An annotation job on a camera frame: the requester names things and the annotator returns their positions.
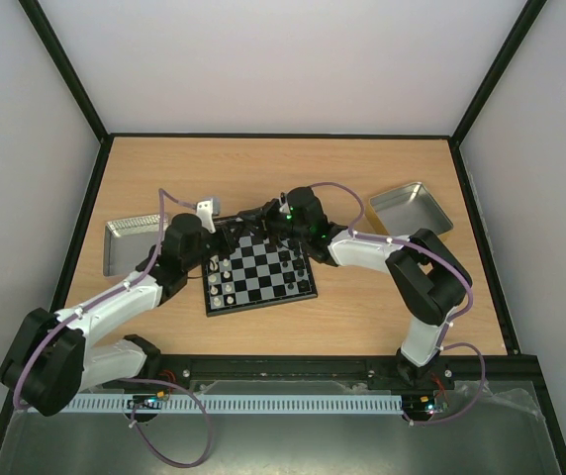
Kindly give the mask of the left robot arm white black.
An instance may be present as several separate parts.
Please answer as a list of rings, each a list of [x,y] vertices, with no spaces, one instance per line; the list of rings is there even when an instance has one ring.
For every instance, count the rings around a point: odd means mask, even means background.
[[[80,391],[137,376],[150,354],[144,344],[125,338],[102,346],[100,340],[174,297],[205,260],[232,253],[240,227],[237,219],[204,223],[195,214],[176,215],[159,227],[161,241],[118,284],[71,308],[29,312],[0,366],[14,407],[52,416]]]

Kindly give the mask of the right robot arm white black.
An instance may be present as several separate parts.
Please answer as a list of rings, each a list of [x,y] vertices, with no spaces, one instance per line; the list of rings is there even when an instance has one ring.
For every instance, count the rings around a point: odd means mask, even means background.
[[[238,217],[263,238],[297,242],[318,263],[391,275],[412,316],[396,353],[399,378],[409,387],[431,377],[453,321],[473,306],[469,273],[431,230],[390,237],[361,233],[355,223],[339,225],[327,217],[313,186],[295,188]]]

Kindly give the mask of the row of black chess pieces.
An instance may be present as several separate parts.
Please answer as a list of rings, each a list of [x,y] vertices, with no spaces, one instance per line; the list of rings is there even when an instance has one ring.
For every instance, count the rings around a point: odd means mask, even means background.
[[[281,239],[278,243],[278,255],[283,282],[287,289],[290,292],[308,293],[311,284],[300,245],[294,240]]]

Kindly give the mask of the black grey chessboard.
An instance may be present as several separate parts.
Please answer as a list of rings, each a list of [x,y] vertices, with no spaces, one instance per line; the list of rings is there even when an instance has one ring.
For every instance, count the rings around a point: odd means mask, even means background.
[[[282,269],[278,255],[278,243],[261,238],[248,229],[238,241],[236,251],[229,257],[211,257],[219,262],[218,281],[212,295],[208,283],[208,264],[211,258],[201,265],[203,295],[206,315],[216,317],[224,314],[254,310],[274,305],[282,305],[316,298],[318,288],[309,256],[302,250],[306,261],[311,290],[308,293],[290,292],[283,282]],[[232,292],[225,292],[225,285],[231,284]],[[233,296],[235,302],[227,304],[227,297]],[[223,300],[222,307],[214,307],[213,299]]]

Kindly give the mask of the silver metal tin lid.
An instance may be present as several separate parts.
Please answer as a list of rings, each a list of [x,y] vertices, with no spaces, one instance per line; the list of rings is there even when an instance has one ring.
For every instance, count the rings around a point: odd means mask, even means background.
[[[103,276],[116,283],[148,257],[157,243],[159,215],[108,221],[104,227]]]

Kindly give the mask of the gold metal tin box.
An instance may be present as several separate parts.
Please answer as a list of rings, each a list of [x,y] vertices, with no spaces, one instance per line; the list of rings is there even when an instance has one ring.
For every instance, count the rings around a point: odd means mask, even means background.
[[[422,182],[412,182],[368,199],[365,217],[377,234],[409,236],[428,229],[438,237],[454,224]]]

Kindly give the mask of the black aluminium frame rail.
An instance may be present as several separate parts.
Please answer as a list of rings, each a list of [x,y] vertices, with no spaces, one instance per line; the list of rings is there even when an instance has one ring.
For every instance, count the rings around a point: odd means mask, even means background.
[[[527,355],[436,356],[417,368],[404,356],[215,356],[164,355],[135,334],[117,344],[84,350],[79,344],[49,349],[30,364],[10,350],[0,367],[0,382],[29,405],[56,413],[77,393],[115,383],[127,390],[143,384],[193,381],[335,380],[364,382],[371,390],[417,393],[453,387],[455,382],[524,379],[537,375],[536,357]]]

